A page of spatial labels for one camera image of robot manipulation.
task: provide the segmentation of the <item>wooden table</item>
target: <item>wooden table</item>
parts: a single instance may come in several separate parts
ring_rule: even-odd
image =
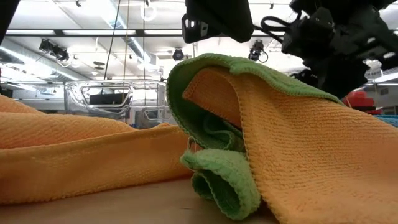
[[[189,180],[110,190],[48,203],[1,206],[2,224],[278,224],[265,208],[244,221],[199,198]]]

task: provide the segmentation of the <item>fabric fold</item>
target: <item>fabric fold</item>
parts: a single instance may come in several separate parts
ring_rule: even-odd
[[[106,118],[43,114],[0,96],[0,204],[48,202],[189,177],[188,136]]]
[[[242,153],[221,149],[187,151],[181,162],[196,171],[192,177],[195,192],[214,200],[230,219],[242,220],[259,208],[261,196]]]
[[[224,143],[204,129],[208,116],[214,129],[241,129],[252,179],[282,224],[398,223],[395,127],[243,58],[186,60],[167,86],[177,123],[205,149]]]

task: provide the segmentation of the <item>ceiling pipe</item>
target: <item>ceiling pipe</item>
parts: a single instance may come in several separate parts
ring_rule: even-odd
[[[5,51],[8,54],[14,54],[15,56],[21,55],[22,57],[26,57],[29,60],[33,60],[34,63],[39,63],[40,66],[43,66],[46,70],[50,70],[52,76],[63,76],[68,78],[69,80],[88,80],[87,77],[80,75],[77,72],[74,72],[68,68],[63,68],[57,63],[42,57],[41,55],[28,50],[20,45],[14,43],[11,40],[4,39],[1,44],[1,50]]]
[[[91,3],[95,5],[95,8],[110,28],[127,29],[126,22],[123,20],[120,13],[117,21],[115,21],[116,14],[118,13],[118,6],[113,0],[91,0]],[[122,40],[125,41],[129,48],[137,55],[138,61],[144,65],[156,65],[156,55],[145,51],[135,38],[122,37]]]
[[[61,10],[63,16],[65,16],[70,22],[72,22],[74,25],[76,25],[76,26],[79,27],[80,29],[83,29],[83,27],[82,27],[74,18],[72,18],[72,17],[68,14],[68,12],[64,10],[63,7],[61,7],[61,6],[63,6],[63,3],[65,3],[65,2],[55,2],[54,0],[44,0],[44,1],[51,2],[52,4],[54,4],[55,6],[57,6],[57,7]],[[73,8],[76,8],[76,3],[75,3],[75,2],[72,2],[72,3],[73,3]],[[99,43],[98,43],[98,37],[96,38],[96,45],[99,45],[99,46],[101,46],[102,48],[106,49],[106,47],[104,47],[102,44],[99,44]],[[113,55],[113,56],[115,57],[115,59],[118,59],[118,57],[117,57],[115,54],[113,54],[112,52],[110,52],[110,54]],[[88,67],[90,67],[90,68],[92,68],[93,71],[95,70],[94,66],[88,65],[88,64],[86,64],[86,63],[83,63],[83,64],[86,65],[86,66],[88,66]],[[101,72],[101,71],[96,71],[96,72],[98,72],[99,74],[101,74],[101,76],[104,75],[103,72]]]

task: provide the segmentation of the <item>light fixture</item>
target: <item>light fixture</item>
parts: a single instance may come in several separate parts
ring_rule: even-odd
[[[153,52],[153,54],[157,56],[170,56],[173,54],[173,51],[168,50],[168,51]]]
[[[65,35],[113,35],[113,30],[64,30],[63,33]],[[115,30],[115,35],[135,35],[135,30]]]
[[[152,9],[152,13],[150,14],[150,16],[146,16],[147,9]],[[141,14],[141,19],[143,19],[144,21],[146,21],[146,22],[153,21],[157,16],[157,8],[152,3],[149,4],[148,6],[146,6],[146,5],[141,6],[140,14]]]
[[[68,49],[57,44],[53,44],[49,40],[42,39],[39,50],[43,51],[45,54],[49,53],[59,62],[67,62],[69,60]]]
[[[29,86],[29,85],[25,85],[25,84],[18,84],[18,85],[8,84],[8,85],[9,86],[13,86],[13,87],[17,87],[17,88],[21,88],[21,89],[24,89],[24,90],[36,91],[36,88],[34,88],[32,86]]]
[[[154,71],[158,71],[159,66],[149,64],[149,63],[140,63],[139,65],[137,65],[137,68],[140,71],[144,71],[144,69],[146,69],[148,72],[154,72]]]
[[[375,83],[381,83],[381,82],[386,82],[386,81],[390,81],[390,80],[394,80],[398,78],[398,72],[397,73],[393,73],[390,75],[383,75],[382,77],[376,78],[374,80]]]
[[[260,60],[262,55],[266,55],[266,60]],[[255,62],[259,61],[261,63],[266,63],[268,61],[268,54],[264,51],[264,44],[262,40],[256,40],[253,46],[250,48],[248,59],[253,60]]]
[[[184,59],[184,53],[182,52],[182,49],[175,49],[174,53],[172,55],[173,60],[175,61],[181,61]]]
[[[378,86],[398,86],[398,83],[378,83]]]
[[[147,35],[182,35],[182,30],[145,30]]]
[[[61,75],[65,76],[65,77],[67,77],[67,78],[69,78],[71,80],[74,80],[74,81],[79,80],[78,78],[75,78],[75,77],[73,77],[73,76],[71,76],[71,75],[69,75],[69,74],[67,74],[65,72],[59,71],[56,68],[49,67],[48,65],[44,65],[42,63],[36,62],[32,58],[26,57],[25,55],[21,55],[21,54],[19,54],[17,52],[9,50],[9,49],[7,49],[5,47],[0,47],[0,49],[5,51],[5,52],[7,52],[7,53],[9,53],[9,54],[11,54],[12,56],[18,58],[19,60],[25,62],[27,65],[28,64],[35,65],[38,68],[38,71],[41,71],[40,73],[36,73],[35,74],[37,77],[40,77],[40,78],[53,78],[55,75],[52,75],[52,74],[53,74],[53,72],[56,72],[56,73],[61,74]]]
[[[275,35],[284,35],[285,34],[285,32],[281,32],[281,31],[275,31],[275,32],[272,32],[272,33],[275,34]],[[255,30],[255,31],[253,31],[253,35],[256,36],[256,35],[267,35],[267,34],[261,32],[259,30]]]
[[[73,56],[73,60],[70,62],[70,66],[73,68],[78,68],[81,65],[81,61],[79,60],[77,55]]]
[[[54,30],[7,30],[6,35],[55,35]]]

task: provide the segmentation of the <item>ceiling light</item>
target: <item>ceiling light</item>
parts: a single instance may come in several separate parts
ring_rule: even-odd
[[[249,4],[270,4],[270,3],[264,2],[264,0],[249,0],[248,2],[249,2]],[[289,5],[291,0],[278,0],[277,2],[278,2],[278,4]]]
[[[29,90],[29,91],[36,91],[36,88],[29,86],[29,85],[25,85],[25,84],[18,84],[18,85],[14,85],[14,84],[8,84],[9,86],[13,86],[13,87],[17,87],[17,88],[21,88],[24,90]]]
[[[70,66],[72,66],[73,68],[78,68],[78,67],[80,67],[80,65],[81,65],[81,62],[76,59],[72,60],[72,62],[70,63]]]
[[[379,83],[378,86],[398,86],[398,83]]]
[[[173,52],[171,50],[169,51],[163,51],[163,52],[153,52],[154,55],[157,56],[171,56]]]
[[[25,55],[21,55],[17,52],[14,52],[12,50],[9,50],[5,47],[0,47],[1,50],[11,54],[12,56],[18,58],[19,60],[22,60],[23,62],[25,62],[26,67],[27,68],[31,68],[34,69],[36,72],[34,75],[36,77],[40,77],[40,78],[53,78],[54,75],[53,72],[57,72],[58,74],[61,74],[71,80],[78,80],[77,78],[65,73],[65,72],[61,72],[59,70],[57,70],[56,68],[51,68],[48,65],[44,65],[40,62],[36,62],[34,59],[30,58],[30,57],[26,57]]]
[[[18,72],[17,70],[14,70],[13,68],[9,67],[3,67],[2,68],[2,75],[1,79],[3,78],[8,78],[10,80],[24,80],[28,82],[39,82],[42,81],[41,79],[33,76],[33,75],[28,75],[22,72]]]
[[[132,79],[139,79],[139,77],[134,76],[134,75],[126,75],[126,76],[116,76],[116,77],[112,77],[113,80],[132,80]]]
[[[398,72],[390,74],[390,75],[383,75],[382,77],[375,79],[374,82],[375,83],[386,82],[386,81],[394,80],[396,78],[398,78]]]
[[[7,30],[6,35],[55,35],[54,30]]]
[[[147,9],[152,9],[152,13],[150,14],[150,16],[147,16],[146,14],[146,10]],[[156,16],[157,16],[157,8],[155,7],[155,6],[153,6],[153,5],[150,5],[150,6],[145,6],[145,7],[142,7],[141,6],[141,19],[143,19],[144,21],[152,21],[152,20],[154,20],[155,18],[156,18]]]
[[[182,52],[182,49],[175,49],[172,58],[175,61],[183,60],[184,59],[184,53]]]
[[[135,35],[136,31],[135,30],[64,30],[63,33],[65,35],[113,35],[113,32],[115,35]]]
[[[29,100],[29,101],[44,101],[46,100],[45,98],[35,98],[35,99],[13,99],[13,100],[18,100],[18,101],[25,101],[25,100]]]
[[[275,35],[284,35],[285,34],[285,32],[272,32],[272,33]],[[255,31],[253,31],[253,35],[267,35],[267,34],[263,33],[262,31],[255,30]]]
[[[145,30],[147,35],[182,35],[182,30]]]

